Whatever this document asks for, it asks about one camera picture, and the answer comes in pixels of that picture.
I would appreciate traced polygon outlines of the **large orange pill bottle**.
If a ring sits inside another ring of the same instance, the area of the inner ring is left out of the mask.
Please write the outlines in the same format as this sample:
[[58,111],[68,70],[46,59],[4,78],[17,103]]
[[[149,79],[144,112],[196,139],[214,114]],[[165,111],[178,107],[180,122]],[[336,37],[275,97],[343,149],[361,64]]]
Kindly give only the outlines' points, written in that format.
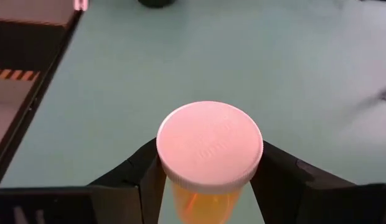
[[226,224],[258,169],[263,137],[244,111],[197,101],[164,118],[156,149],[182,224]]

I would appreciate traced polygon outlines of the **black hazard-striped floor mat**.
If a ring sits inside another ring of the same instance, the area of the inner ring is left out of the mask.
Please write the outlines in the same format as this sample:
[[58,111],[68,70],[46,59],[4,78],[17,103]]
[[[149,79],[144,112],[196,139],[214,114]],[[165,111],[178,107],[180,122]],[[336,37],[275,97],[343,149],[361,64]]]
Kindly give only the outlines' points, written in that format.
[[64,26],[0,21],[0,78],[30,81],[46,71],[65,33]]

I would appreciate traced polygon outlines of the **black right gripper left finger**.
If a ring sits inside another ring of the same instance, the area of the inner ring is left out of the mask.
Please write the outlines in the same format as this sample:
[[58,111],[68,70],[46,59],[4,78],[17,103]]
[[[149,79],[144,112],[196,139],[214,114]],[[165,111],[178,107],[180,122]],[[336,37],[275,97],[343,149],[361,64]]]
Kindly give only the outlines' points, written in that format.
[[152,139],[86,186],[0,189],[0,224],[158,224],[165,182]]

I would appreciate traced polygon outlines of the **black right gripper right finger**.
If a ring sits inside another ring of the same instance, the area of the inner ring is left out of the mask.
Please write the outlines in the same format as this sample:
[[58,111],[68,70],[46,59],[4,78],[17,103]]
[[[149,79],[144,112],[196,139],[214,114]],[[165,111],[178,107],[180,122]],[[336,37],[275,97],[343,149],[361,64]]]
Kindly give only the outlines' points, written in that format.
[[354,184],[268,142],[250,183],[265,224],[386,224],[386,183]]

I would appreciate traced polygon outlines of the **black metal table frame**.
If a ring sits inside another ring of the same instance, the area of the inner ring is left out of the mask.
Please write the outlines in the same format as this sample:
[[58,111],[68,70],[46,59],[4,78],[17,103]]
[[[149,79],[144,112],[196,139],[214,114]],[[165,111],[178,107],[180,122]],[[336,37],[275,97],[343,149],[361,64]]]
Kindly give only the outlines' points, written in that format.
[[22,75],[20,80],[0,78],[0,183],[34,119],[82,14],[81,11],[72,11],[70,17],[60,24],[34,23],[66,28],[59,52],[46,71],[37,72],[30,81],[25,80],[26,75]]

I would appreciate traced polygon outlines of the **green table mat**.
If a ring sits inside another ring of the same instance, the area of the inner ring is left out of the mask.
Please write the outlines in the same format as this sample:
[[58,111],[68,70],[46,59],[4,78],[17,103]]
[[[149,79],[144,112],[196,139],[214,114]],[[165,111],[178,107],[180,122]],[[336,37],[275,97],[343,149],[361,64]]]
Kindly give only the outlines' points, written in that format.
[[386,2],[91,0],[2,188],[87,185],[194,101],[355,184],[386,182]]

